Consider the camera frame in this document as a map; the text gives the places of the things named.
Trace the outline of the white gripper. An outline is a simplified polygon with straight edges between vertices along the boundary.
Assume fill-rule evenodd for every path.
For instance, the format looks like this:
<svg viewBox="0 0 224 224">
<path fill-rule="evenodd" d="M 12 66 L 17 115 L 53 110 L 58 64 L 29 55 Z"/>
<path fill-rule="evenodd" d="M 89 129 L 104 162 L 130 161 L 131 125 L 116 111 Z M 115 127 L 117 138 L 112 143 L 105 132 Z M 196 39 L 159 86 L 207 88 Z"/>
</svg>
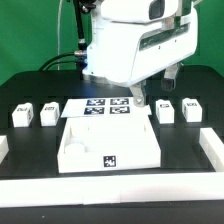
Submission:
<svg viewBox="0 0 224 224">
<path fill-rule="evenodd" d="M 134 84 L 130 91 L 137 107 L 146 103 L 142 80 L 165 69 L 161 88 L 173 91 L 178 62 L 197 47 L 193 0 L 96 0 L 91 20 L 87 74 L 113 84 Z"/>
</svg>

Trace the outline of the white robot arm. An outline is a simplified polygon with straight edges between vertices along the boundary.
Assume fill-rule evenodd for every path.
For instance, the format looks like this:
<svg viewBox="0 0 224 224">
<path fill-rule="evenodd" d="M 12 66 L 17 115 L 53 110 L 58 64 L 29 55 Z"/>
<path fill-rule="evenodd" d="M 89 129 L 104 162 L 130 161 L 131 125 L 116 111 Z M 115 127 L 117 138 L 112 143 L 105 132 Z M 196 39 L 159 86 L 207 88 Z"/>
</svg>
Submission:
<svg viewBox="0 0 224 224">
<path fill-rule="evenodd" d="M 145 105 L 146 79 L 161 72 L 161 87 L 175 88 L 181 62 L 197 47 L 194 0 L 80 0 L 91 15 L 84 78 L 127 87 Z"/>
</svg>

